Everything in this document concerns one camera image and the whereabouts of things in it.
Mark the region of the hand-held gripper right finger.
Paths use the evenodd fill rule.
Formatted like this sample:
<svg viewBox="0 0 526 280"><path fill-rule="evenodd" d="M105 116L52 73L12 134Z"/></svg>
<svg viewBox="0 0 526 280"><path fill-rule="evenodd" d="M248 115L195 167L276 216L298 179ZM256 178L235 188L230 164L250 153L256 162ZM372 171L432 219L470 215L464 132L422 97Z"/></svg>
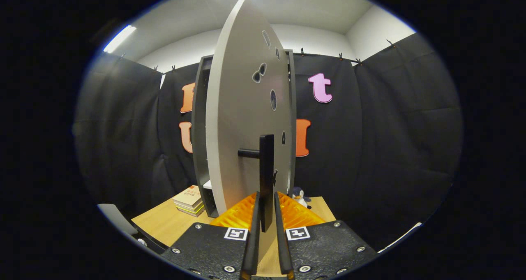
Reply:
<svg viewBox="0 0 526 280"><path fill-rule="evenodd" d="M378 257L342 220L325 221L282 192L274 203L279 264L288 280L338 280Z"/></svg>

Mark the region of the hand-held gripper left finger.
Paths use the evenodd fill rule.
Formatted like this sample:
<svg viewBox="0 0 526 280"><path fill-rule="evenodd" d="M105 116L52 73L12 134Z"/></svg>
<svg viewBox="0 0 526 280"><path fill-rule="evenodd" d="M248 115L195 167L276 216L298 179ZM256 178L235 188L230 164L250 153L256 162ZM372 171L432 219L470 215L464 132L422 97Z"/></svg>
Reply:
<svg viewBox="0 0 526 280"><path fill-rule="evenodd" d="M259 202L254 192L216 222L192 224L161 256L201 280L250 280L258 264Z"/></svg>

